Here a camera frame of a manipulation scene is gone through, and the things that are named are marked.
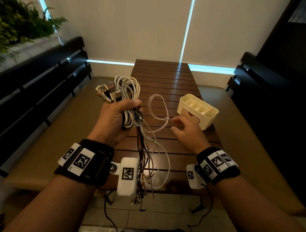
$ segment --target black cord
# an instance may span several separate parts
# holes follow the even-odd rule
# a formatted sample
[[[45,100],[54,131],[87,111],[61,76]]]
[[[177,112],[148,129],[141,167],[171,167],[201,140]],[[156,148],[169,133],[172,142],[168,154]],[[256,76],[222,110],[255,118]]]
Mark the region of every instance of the black cord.
[[[211,194],[211,192],[209,191],[208,187],[207,187],[206,185],[204,185],[204,184],[201,184],[201,185],[204,186],[204,187],[206,188],[206,190],[207,190],[207,192],[208,192],[208,194],[209,194],[209,196],[210,196],[210,198],[211,198],[211,206],[210,206],[209,210],[207,211],[207,213],[204,214],[204,215],[201,217],[201,219],[200,219],[200,221],[199,221],[198,224],[192,225],[192,226],[187,224],[187,226],[189,227],[189,229],[190,229],[191,232],[192,232],[191,227],[199,226],[199,225],[201,224],[203,218],[205,218],[205,217],[210,213],[210,211],[212,210],[212,207],[213,207],[213,205],[214,205],[214,199],[213,199],[212,194]]]
[[[113,226],[116,228],[116,232],[118,232],[118,228],[117,226],[115,225],[115,223],[109,218],[109,216],[106,214],[106,199],[109,197],[109,195],[113,192],[113,190],[111,190],[105,197],[104,199],[104,214],[105,214],[105,217],[113,224]]]

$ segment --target finger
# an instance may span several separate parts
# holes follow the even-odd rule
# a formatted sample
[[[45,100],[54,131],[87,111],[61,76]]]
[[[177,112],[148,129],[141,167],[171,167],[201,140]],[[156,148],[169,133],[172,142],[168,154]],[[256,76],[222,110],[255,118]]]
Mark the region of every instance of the finger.
[[[140,104],[140,100],[124,99],[122,101],[116,102],[116,107],[123,112],[125,110],[137,108],[140,106]]]
[[[191,123],[190,119],[187,118],[185,115],[179,115],[171,119],[172,122],[181,122],[184,126],[187,126]]]
[[[171,127],[171,130],[177,138],[180,138],[184,133],[183,131],[181,131],[179,128],[177,128],[175,126]]]

